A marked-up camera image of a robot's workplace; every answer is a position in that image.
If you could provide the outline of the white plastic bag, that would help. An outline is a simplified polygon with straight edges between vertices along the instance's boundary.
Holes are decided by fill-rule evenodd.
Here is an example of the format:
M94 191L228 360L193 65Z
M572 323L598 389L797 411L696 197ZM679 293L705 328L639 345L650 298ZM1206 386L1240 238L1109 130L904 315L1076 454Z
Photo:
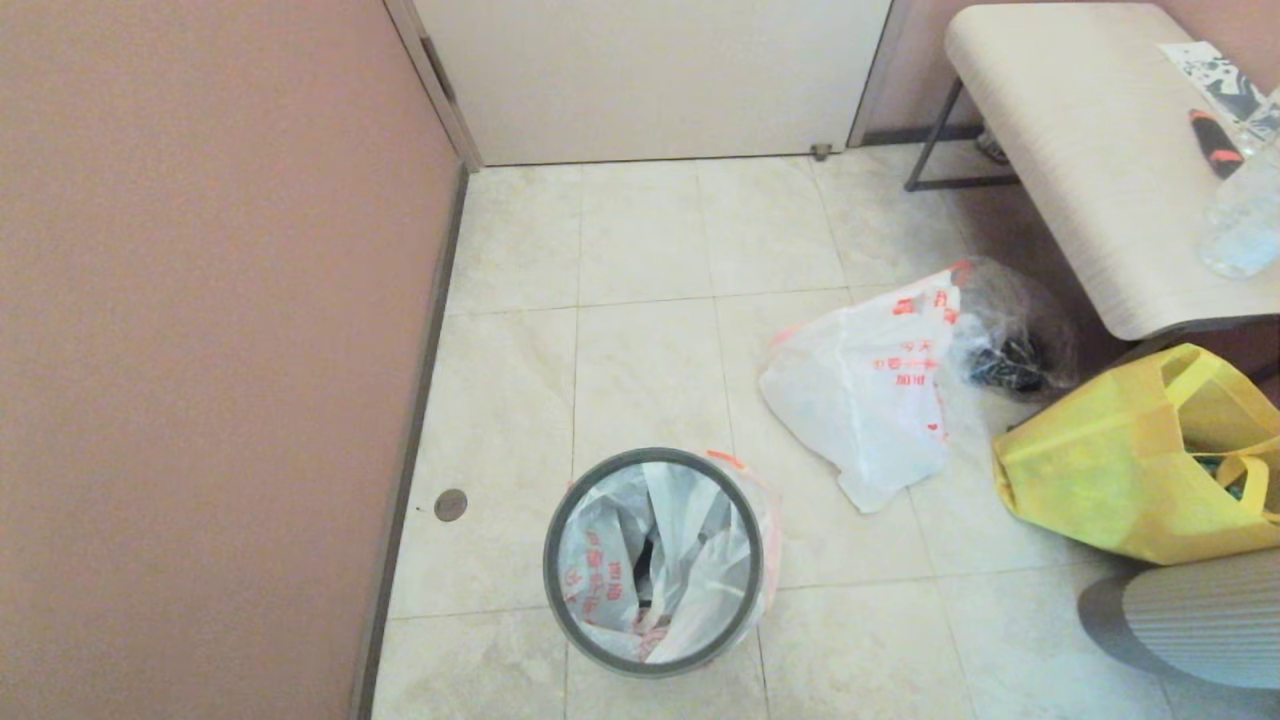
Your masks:
M771 609L781 518L780 496L728 454L617 454L580 477L550 520L548 603L570 643L613 673L690 673Z

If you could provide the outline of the used trash bag red print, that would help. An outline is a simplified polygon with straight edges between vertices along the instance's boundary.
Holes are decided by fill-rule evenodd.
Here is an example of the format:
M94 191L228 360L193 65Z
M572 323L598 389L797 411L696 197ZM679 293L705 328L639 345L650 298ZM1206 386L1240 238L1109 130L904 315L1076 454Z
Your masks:
M832 464L863 514L941 471L948 364L969 265L960 263L780 334L759 388L768 409Z

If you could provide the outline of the grey ribbed robot base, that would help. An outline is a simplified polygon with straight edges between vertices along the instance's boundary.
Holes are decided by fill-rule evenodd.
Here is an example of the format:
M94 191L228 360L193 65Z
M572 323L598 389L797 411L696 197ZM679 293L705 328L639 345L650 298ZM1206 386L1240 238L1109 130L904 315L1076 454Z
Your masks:
M1280 548L1088 585L1085 634L1111 659L1161 678L1280 691Z

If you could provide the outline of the clear bag with dark items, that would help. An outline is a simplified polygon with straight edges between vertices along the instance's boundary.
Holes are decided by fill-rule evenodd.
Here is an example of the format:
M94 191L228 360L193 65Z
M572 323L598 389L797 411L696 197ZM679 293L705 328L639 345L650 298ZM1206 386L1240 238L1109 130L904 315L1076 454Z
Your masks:
M1012 398L1047 398L1079 382L1076 328L1055 296L989 258L952 272L960 309L948 359L970 386Z

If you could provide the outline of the yellow tote bag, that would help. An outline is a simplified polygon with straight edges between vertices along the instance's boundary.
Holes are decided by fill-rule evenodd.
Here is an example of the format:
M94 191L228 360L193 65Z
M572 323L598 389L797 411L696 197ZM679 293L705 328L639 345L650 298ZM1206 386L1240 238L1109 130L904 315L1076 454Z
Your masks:
M993 442L1011 514L1164 566L1280 547L1280 407L1196 345L1112 368Z

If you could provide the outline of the light wood-grain bench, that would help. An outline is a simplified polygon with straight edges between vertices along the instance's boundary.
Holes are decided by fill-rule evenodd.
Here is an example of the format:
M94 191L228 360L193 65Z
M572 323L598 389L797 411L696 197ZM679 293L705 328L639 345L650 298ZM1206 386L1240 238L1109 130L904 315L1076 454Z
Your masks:
M1199 259L1220 181L1189 113L1201 95L1162 54L1187 38L1140 3L984 4L943 47L1107 331L1280 316L1280 266L1234 281Z

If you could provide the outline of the black orange tool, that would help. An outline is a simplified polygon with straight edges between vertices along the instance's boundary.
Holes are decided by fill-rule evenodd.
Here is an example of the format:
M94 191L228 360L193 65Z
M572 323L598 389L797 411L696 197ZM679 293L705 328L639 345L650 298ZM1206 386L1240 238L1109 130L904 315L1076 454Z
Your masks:
M1189 111L1189 120L1210 169L1220 179L1230 178L1245 163L1240 150L1213 114L1193 109Z

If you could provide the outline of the clear plastic bottle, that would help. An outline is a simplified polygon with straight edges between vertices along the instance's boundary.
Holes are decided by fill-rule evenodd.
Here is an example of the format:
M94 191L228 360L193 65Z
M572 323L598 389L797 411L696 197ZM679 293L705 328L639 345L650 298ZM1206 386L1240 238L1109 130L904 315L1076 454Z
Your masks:
M1245 279L1280 260L1280 136L1222 181L1204 220L1198 254L1212 272Z

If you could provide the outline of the black white printed paper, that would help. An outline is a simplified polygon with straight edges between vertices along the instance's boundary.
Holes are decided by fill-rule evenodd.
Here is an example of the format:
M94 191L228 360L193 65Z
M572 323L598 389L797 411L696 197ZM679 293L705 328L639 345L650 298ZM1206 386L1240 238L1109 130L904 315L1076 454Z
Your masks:
M1158 50L1233 127L1263 138L1280 132L1280 90L1263 94L1212 44L1161 44Z

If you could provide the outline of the dark wall baseboard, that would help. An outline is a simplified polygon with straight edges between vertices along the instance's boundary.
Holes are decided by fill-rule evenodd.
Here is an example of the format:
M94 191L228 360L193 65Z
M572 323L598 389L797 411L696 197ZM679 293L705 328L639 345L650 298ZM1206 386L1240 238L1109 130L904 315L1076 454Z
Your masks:
M449 224L431 275L430 295L428 296L428 324L424 331L422 356L417 384L415 386L410 427L404 437L403 464L398 483L390 496L392 505L387 514L381 560L378 565L378 587L364 632L364 647L356 667L347 720L372 720L381 651L385 643L387 625L390 619L390 598L394 589L406 518L410 514L413 474L421 447L442 327L445 319L445 305L451 291L451 277L465 215L470 176L471 172L466 167L458 169L454 195L451 201Z
M938 133L940 142L966 141L980 136L984 131L982 123L978 124L947 124ZM932 126L918 126L897 129L869 129L861 137L861 147L924 143L933 133Z

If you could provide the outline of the black metal bench frame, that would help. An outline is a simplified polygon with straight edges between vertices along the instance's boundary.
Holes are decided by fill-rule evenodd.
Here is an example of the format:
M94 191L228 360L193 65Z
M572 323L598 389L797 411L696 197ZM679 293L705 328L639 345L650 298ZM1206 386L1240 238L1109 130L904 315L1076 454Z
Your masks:
M954 82L950 85L942 108L940 109L940 113L936 117L934 123L925 137L925 142L922 146L920 154L902 186L905 192L915 193L922 191L938 191L938 190L978 190L978 188L1007 187L1021 183L1020 178L1016 174L973 176L973 177L956 177L956 178L943 178L943 179L922 178L937 143L941 141L943 131L947 128L948 118L964 88L965 86L959 77L956 77Z

